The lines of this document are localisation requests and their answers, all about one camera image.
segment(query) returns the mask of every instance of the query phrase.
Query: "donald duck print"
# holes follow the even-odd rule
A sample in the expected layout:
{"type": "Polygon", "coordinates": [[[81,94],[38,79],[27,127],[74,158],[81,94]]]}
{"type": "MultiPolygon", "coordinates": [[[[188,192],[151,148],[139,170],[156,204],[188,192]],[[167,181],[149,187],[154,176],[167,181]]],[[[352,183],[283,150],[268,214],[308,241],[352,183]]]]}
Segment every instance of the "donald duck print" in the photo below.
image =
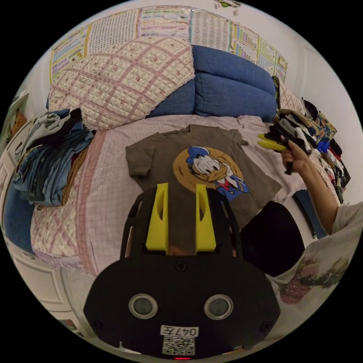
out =
{"type": "Polygon", "coordinates": [[[191,146],[176,158],[174,174],[186,188],[195,192],[203,182],[225,195],[229,201],[248,193],[248,187],[237,164],[226,154],[209,147],[191,146]]]}

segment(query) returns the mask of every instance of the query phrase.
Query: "wall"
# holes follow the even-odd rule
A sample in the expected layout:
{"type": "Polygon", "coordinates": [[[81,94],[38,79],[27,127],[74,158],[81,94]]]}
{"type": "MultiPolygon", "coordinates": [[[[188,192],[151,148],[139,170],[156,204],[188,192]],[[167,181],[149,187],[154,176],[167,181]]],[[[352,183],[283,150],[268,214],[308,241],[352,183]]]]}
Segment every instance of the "wall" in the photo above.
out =
{"type": "Polygon", "coordinates": [[[302,83],[299,97],[310,101],[335,126],[334,139],[343,150],[342,160],[351,180],[344,200],[351,204],[363,201],[363,131],[354,105],[325,59],[304,39],[300,39],[303,66],[298,68],[302,83]]]}
{"type": "MultiPolygon", "coordinates": [[[[127,3],[122,3],[112,8],[106,9],[77,25],[75,28],[67,32],[64,37],[74,32],[76,29],[83,25],[89,24],[104,16],[114,14],[115,12],[124,11],[128,9],[141,8],[145,6],[156,5],[184,5],[195,6],[196,8],[205,9],[236,22],[245,25],[250,28],[266,41],[268,41],[273,47],[275,47],[288,61],[288,72],[286,85],[293,91],[296,89],[296,75],[299,66],[299,47],[298,47],[298,34],[292,29],[281,23],[279,20],[252,8],[248,5],[242,5],[238,8],[238,16],[233,15],[233,8],[214,8],[215,2],[212,0],[133,0],[127,3]]],[[[50,66],[50,50],[48,50],[44,56],[33,67],[28,77],[28,82],[24,84],[30,91],[30,88],[35,88],[31,92],[31,99],[33,102],[34,111],[41,113],[45,109],[45,102],[47,99],[50,82],[49,82],[49,66],[50,66]]]]}
{"type": "MultiPolygon", "coordinates": [[[[112,13],[127,9],[156,5],[185,5],[205,9],[250,28],[272,46],[288,61],[286,78],[287,87],[298,97],[304,97],[315,104],[338,129],[335,137],[344,152],[344,163],[352,180],[347,186],[344,198],[348,202],[363,200],[363,191],[359,187],[363,179],[363,134],[357,113],[340,80],[328,63],[300,35],[279,20],[248,5],[238,8],[238,15],[233,15],[232,8],[214,8],[212,0],[134,0],[106,9],[71,29],[71,34],[82,25],[93,22],[112,13]]],[[[48,70],[50,50],[33,67],[24,82],[30,93],[30,113],[45,112],[50,82],[48,70]]]]}

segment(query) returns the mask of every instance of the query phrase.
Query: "denim jeans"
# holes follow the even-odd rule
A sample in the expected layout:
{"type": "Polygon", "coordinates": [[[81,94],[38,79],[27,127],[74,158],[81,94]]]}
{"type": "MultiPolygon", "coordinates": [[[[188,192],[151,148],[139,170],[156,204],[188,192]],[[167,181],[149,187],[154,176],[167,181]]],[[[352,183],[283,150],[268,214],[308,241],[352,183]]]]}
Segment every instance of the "denim jeans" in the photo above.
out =
{"type": "Polygon", "coordinates": [[[93,134],[78,121],[62,139],[59,148],[45,144],[27,151],[13,181],[20,198],[30,204],[61,205],[72,157],[85,149],[92,138],[93,134]]]}

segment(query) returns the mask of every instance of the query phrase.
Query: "black pants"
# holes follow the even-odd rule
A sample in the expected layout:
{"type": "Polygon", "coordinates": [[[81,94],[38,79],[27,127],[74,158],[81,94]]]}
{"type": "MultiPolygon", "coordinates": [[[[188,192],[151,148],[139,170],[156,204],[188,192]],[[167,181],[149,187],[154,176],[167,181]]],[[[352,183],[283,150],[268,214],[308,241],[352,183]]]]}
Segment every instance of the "black pants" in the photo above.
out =
{"type": "Polygon", "coordinates": [[[288,271],[305,250],[294,218],[280,203],[268,202],[240,235],[244,259],[270,276],[288,271]]]}

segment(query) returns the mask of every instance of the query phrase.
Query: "label sticker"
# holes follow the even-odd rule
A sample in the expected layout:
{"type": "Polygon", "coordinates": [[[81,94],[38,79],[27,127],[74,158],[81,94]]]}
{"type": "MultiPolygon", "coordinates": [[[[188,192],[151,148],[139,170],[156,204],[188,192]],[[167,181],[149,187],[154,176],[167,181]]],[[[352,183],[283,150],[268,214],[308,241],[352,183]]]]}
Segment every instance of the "label sticker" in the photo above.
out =
{"type": "Polygon", "coordinates": [[[167,337],[196,338],[199,335],[199,327],[162,325],[160,328],[160,335],[164,335],[167,337]]]}

